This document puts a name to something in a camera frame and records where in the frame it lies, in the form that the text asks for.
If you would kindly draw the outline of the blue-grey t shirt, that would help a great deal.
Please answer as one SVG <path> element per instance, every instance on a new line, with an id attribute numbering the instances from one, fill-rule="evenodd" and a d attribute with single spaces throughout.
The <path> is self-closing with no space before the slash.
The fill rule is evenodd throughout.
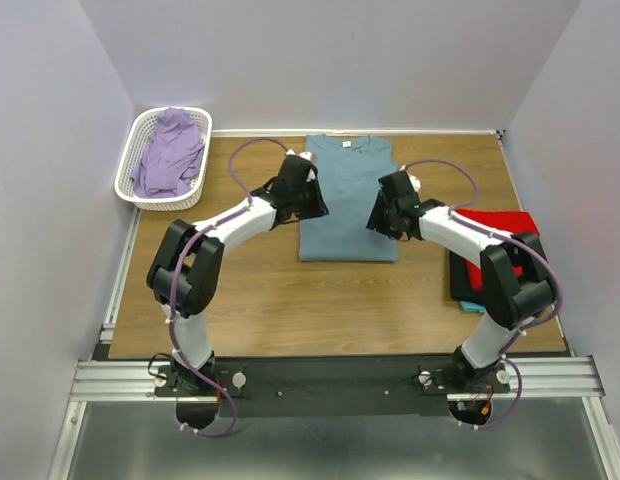
<path id="1" fill-rule="evenodd" d="M 303 262 L 389 262 L 399 260 L 397 243 L 366 228 L 379 192 L 378 179 L 398 169 L 393 145 L 377 136 L 350 140 L 308 135 L 319 185 L 329 214 L 300 224 Z"/>

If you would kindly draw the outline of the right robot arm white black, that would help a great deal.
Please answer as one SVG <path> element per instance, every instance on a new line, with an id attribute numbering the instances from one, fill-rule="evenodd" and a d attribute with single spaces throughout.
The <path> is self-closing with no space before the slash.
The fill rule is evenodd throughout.
<path id="1" fill-rule="evenodd" d="M 439 244 L 480 270 L 485 313 L 443 374 L 457 389 L 473 391 L 519 335 L 557 313 L 562 296 L 540 238 L 488 227 L 438 200 L 422 200 L 416 179 L 405 170 L 378 184 L 367 229 L 395 240 Z"/>

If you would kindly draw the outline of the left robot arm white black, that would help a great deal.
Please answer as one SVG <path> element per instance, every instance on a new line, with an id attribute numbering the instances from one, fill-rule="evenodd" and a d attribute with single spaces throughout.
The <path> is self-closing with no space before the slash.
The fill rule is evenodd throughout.
<path id="1" fill-rule="evenodd" d="M 146 283 L 166 315 L 171 356 L 181 366 L 177 382 L 187 393 L 223 390 L 208 367 L 213 349 L 206 309 L 216 293 L 224 256 L 281 225 L 328 213 L 314 155 L 290 150 L 278 174 L 235 207 L 208 220 L 169 225 Z"/>

